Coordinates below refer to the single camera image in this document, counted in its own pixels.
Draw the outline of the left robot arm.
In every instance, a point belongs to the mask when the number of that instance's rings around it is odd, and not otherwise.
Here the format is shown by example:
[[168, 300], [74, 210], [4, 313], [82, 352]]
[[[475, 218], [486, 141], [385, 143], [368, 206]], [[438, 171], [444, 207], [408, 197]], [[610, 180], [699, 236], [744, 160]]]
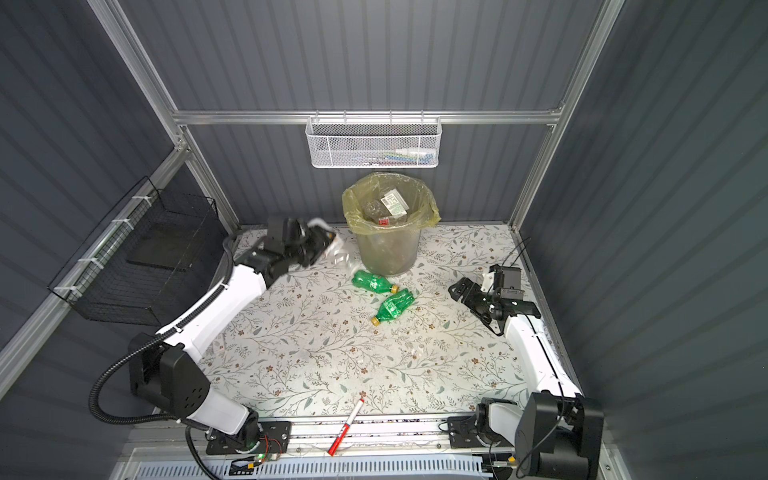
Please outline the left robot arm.
[[132, 393], [173, 419], [210, 430], [242, 452], [260, 446], [258, 414], [211, 386], [198, 362], [213, 340], [291, 267], [326, 255], [337, 234], [321, 219], [271, 220], [255, 244], [190, 309], [158, 331], [165, 338], [129, 361]]

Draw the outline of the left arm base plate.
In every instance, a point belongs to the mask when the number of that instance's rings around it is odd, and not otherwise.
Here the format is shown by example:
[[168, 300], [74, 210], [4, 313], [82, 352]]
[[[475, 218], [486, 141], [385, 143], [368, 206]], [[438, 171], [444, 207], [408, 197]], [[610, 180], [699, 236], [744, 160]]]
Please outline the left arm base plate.
[[249, 421], [236, 434], [212, 430], [207, 436], [207, 455], [283, 454], [293, 424], [288, 421]]

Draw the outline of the clear bottle red label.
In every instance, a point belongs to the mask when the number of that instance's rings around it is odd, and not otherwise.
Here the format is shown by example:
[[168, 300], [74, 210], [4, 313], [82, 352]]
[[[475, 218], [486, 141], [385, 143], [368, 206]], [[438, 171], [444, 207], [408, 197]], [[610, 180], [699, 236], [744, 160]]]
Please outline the clear bottle red label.
[[365, 208], [366, 217], [378, 226], [389, 226], [392, 222], [391, 212], [380, 202], [370, 202]]

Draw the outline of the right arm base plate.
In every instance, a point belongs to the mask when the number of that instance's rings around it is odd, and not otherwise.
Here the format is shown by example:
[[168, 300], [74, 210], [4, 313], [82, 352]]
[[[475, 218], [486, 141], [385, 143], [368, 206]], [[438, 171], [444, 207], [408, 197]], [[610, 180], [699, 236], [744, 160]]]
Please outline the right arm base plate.
[[477, 415], [449, 417], [446, 430], [452, 449], [513, 447], [508, 440], [493, 432], [485, 420], [479, 420]]

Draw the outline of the clear bottle green white label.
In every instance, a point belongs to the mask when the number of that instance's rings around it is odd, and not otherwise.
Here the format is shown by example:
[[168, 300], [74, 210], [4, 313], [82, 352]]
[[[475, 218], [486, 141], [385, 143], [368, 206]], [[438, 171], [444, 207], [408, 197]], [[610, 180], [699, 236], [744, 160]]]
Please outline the clear bottle green white label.
[[385, 192], [381, 197], [381, 202], [390, 216], [395, 219], [404, 217], [408, 213], [409, 205], [396, 188]]

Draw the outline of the white bottle yellow V label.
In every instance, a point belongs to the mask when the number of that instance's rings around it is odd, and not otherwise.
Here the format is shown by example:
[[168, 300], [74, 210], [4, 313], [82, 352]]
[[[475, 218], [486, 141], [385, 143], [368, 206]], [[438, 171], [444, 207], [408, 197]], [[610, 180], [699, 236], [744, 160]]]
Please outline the white bottle yellow V label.
[[350, 251], [343, 237], [332, 228], [325, 220], [316, 217], [308, 221], [310, 228], [318, 227], [323, 233], [331, 237], [330, 244], [323, 252], [323, 258], [332, 265], [344, 267], [350, 270], [353, 266]]

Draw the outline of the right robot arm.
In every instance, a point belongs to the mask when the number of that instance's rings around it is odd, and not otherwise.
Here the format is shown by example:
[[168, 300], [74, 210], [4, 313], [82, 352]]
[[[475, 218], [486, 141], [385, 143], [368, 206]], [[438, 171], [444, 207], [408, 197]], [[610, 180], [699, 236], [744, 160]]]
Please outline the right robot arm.
[[491, 449], [508, 444], [514, 448], [519, 478], [595, 479], [604, 412], [566, 373], [547, 340], [537, 305], [506, 298], [489, 283], [480, 285], [466, 277], [448, 292], [513, 347], [529, 392], [523, 406], [484, 398], [474, 415], [450, 417], [446, 422], [450, 446]]

